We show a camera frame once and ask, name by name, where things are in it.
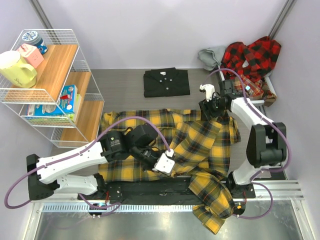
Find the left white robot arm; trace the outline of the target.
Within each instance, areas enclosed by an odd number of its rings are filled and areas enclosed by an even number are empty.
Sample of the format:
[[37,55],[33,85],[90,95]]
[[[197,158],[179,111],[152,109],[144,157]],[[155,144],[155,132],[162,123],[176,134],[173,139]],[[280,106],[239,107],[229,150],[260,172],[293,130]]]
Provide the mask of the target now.
[[73,172],[128,157],[140,161],[144,170],[152,170],[162,152],[152,150],[158,132],[149,124],[126,130],[110,130],[98,141],[51,157],[31,154],[26,158],[28,196],[43,200],[55,193],[80,193],[100,200],[107,192],[103,177],[75,176]]

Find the yellow plaid long sleeve shirt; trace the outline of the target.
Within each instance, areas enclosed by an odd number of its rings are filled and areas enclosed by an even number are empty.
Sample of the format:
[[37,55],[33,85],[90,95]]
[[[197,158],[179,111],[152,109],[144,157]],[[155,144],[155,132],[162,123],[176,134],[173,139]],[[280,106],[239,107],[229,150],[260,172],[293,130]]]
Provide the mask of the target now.
[[231,146],[241,141],[237,121],[227,113],[202,121],[199,110],[163,108],[104,113],[100,127],[105,130],[113,126],[123,131],[145,120],[161,132],[155,146],[175,152],[176,164],[171,176],[190,176],[188,187],[201,200],[193,208],[193,214],[208,230],[218,233],[235,210],[223,179],[230,168]]

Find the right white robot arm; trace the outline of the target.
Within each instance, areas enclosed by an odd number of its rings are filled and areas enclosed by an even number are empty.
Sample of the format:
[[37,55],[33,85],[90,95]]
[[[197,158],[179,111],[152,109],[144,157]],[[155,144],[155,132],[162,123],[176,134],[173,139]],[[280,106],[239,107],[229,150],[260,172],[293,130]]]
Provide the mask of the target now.
[[253,190],[251,181],[255,174],[286,160],[287,145],[283,139],[286,126],[263,115],[250,99],[235,90],[230,80],[221,81],[219,87],[220,92],[217,93],[212,84],[200,85],[200,92],[205,93],[205,99],[199,102],[201,119],[209,121],[230,111],[250,131],[246,160],[228,175],[225,186],[230,197],[240,198]]

